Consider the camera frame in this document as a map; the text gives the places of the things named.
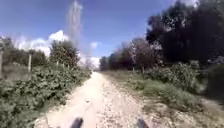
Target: dirt path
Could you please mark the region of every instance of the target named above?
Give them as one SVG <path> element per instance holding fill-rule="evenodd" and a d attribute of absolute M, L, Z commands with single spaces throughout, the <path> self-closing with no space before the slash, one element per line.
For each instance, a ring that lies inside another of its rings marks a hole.
<path fill-rule="evenodd" d="M 141 108 L 135 99 L 94 72 L 83 86 L 73 91 L 65 106 L 52 109 L 36 121 L 35 127 L 70 128 L 77 117 L 84 120 L 82 128 L 133 128 L 139 118 L 152 126 Z"/>

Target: bush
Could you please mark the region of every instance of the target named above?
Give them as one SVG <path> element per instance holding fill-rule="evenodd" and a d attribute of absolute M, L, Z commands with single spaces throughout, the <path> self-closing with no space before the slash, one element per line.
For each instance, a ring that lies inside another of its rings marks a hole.
<path fill-rule="evenodd" d="M 147 78 L 174 84 L 185 91 L 197 91 L 197 71 L 187 64 L 178 63 L 171 67 L 153 68 L 146 73 Z"/>
<path fill-rule="evenodd" d="M 26 81 L 0 82 L 1 128 L 32 127 L 41 111 L 64 104 L 66 94 L 89 77 L 81 70 L 38 67 Z"/>
<path fill-rule="evenodd" d="M 202 101 L 173 85 L 149 82 L 146 85 L 143 94 L 147 96 L 159 96 L 160 100 L 169 107 L 182 112 L 201 112 L 203 111 Z"/>
<path fill-rule="evenodd" d="M 208 71 L 206 94 L 224 98 L 224 64 L 215 65 Z"/>

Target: tree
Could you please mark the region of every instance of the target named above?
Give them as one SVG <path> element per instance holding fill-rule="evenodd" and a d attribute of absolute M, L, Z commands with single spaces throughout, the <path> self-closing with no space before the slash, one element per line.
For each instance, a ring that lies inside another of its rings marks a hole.
<path fill-rule="evenodd" d="M 54 63 L 59 62 L 69 67 L 76 67 L 79 61 L 77 49 L 68 41 L 53 42 L 50 61 Z"/>
<path fill-rule="evenodd" d="M 150 44 L 158 42 L 169 62 L 205 64 L 224 55 L 223 8 L 223 0 L 201 0 L 197 8 L 178 1 L 161 15 L 150 17 L 146 39 Z"/>
<path fill-rule="evenodd" d="M 100 70 L 105 71 L 109 68 L 107 57 L 103 56 L 100 59 Z"/>
<path fill-rule="evenodd" d="M 144 71 L 145 68 L 150 68 L 155 65 L 153 49 L 146 40 L 142 38 L 135 38 L 131 42 L 132 56 L 137 69 Z"/>

